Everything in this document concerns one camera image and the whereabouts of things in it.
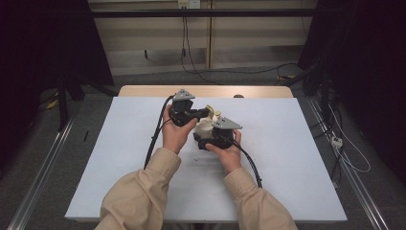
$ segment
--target metal rail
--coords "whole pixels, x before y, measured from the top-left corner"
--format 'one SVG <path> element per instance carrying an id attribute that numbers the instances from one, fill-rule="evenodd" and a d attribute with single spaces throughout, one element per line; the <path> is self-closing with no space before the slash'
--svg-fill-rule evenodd
<path id="1" fill-rule="evenodd" d="M 307 99 L 310 107 L 317 119 L 317 121 L 321 124 L 322 130 L 327 131 L 327 126 L 323 122 L 323 117 L 319 111 L 321 111 L 321 107 L 315 100 Z M 329 142 L 330 134 L 326 132 L 327 141 Z M 334 154 L 336 157 L 339 156 L 339 152 L 337 149 L 334 150 Z M 343 157 L 346 157 L 346 160 L 350 162 L 349 158 L 347 157 L 346 153 L 343 151 Z M 358 197 L 361 206 L 363 207 L 366 215 L 370 219 L 370 222 L 375 230 L 389 230 L 389 227 L 383 218 L 383 215 L 379 211 L 378 206 L 376 205 L 375 201 L 373 200 L 372 196 L 368 192 L 367 188 L 365 187 L 364 183 L 362 182 L 361 178 L 358 175 L 358 172 L 346 164 L 343 160 L 340 160 L 340 165 L 347 176 L 347 179 L 350 182 L 352 189 L 354 190 L 356 196 Z"/>
<path id="2" fill-rule="evenodd" d="M 33 184 L 30 187 L 30 190 L 24 196 L 24 199 L 20 206 L 17 209 L 14 217 L 11 220 L 11 223 L 7 230 L 23 230 L 25 229 L 27 222 L 31 216 L 31 213 L 34 210 L 34 207 L 41 196 L 42 190 L 45 187 L 45 184 L 48 180 L 51 170 L 57 161 L 60 151 L 62 150 L 63 144 L 65 143 L 69 132 L 71 131 L 72 125 L 79 113 L 80 107 L 76 109 L 71 119 L 68 121 L 68 124 L 65 128 L 58 132 L 56 139 L 51 146 L 51 149 L 48 151 L 47 157 L 45 158 L 44 163 L 41 166 Z"/>
<path id="3" fill-rule="evenodd" d="M 199 9 L 199 10 L 93 10 L 42 11 L 43 16 L 55 17 L 311 17 L 332 16 L 342 9 Z"/>

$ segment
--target electrical outlet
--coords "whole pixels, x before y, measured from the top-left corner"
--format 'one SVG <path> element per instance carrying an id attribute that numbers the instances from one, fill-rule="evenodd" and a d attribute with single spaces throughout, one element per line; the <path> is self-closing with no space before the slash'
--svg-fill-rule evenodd
<path id="1" fill-rule="evenodd" d="M 189 0 L 189 9 L 200 9 L 200 0 Z"/>
<path id="2" fill-rule="evenodd" d="M 189 0 L 178 0 L 178 7 L 179 7 L 179 9 L 188 9 Z"/>

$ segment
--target wrist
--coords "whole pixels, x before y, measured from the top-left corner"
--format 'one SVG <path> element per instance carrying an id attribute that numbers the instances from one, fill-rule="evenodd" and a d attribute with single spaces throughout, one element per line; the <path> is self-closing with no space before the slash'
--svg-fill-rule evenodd
<path id="1" fill-rule="evenodd" d="M 176 155 L 178 155 L 178 154 L 179 154 L 179 151 L 180 151 L 179 148 L 176 148 L 176 147 L 171 146 L 171 145 L 163 145 L 162 148 L 167 149 L 167 150 L 170 150 L 170 151 L 172 151 L 173 153 L 175 153 Z"/>
<path id="2" fill-rule="evenodd" d="M 233 171 L 235 171 L 235 170 L 237 170 L 239 168 L 242 168 L 241 164 L 236 164 L 236 165 L 229 166 L 229 167 L 225 168 L 225 171 L 226 171 L 226 174 L 230 174 L 230 173 L 232 173 Z"/>

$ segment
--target table surface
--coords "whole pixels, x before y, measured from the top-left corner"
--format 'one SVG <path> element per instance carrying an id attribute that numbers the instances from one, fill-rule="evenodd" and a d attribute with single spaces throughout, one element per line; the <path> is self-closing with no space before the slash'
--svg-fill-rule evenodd
<path id="1" fill-rule="evenodd" d="M 189 85 L 123 87 L 121 97 L 115 98 L 111 105 L 66 218 L 98 220 L 102 198 L 109 188 L 124 174 L 143 167 L 143 150 L 150 142 L 146 133 L 156 126 L 155 116 L 153 122 L 148 122 L 151 114 L 158 114 L 163 97 L 180 88 L 196 96 L 193 107 L 214 105 L 214 109 L 220 108 L 223 114 L 244 126 L 241 144 L 256 162 L 263 187 L 286 206 L 295 220 L 347 219 L 305 117 L 289 88 Z M 235 94 L 246 99 L 233 99 Z M 157 143 L 162 143 L 162 135 Z M 190 137 L 181 157 L 181 167 L 169 186 L 166 220 L 236 221 L 235 207 L 222 185 L 224 172 L 216 155 L 197 149 Z M 245 158 L 241 163 L 252 174 Z"/>
<path id="2" fill-rule="evenodd" d="M 195 97 L 293 98 L 286 86 L 223 86 L 223 85 L 126 85 L 119 97 L 167 97 L 185 88 Z"/>

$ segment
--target black curtain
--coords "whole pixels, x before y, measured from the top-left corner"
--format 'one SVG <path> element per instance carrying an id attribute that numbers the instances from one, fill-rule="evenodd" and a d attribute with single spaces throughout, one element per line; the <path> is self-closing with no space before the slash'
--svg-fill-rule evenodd
<path id="1" fill-rule="evenodd" d="M 357 124 L 406 184 L 406 16 L 398 1 L 359 1 L 329 71 Z"/>
<path id="2" fill-rule="evenodd" d="M 86 0 L 0 1 L 0 166 L 21 144 L 39 94 L 56 88 L 57 76 L 113 84 L 94 19 L 60 12 L 90 9 Z"/>

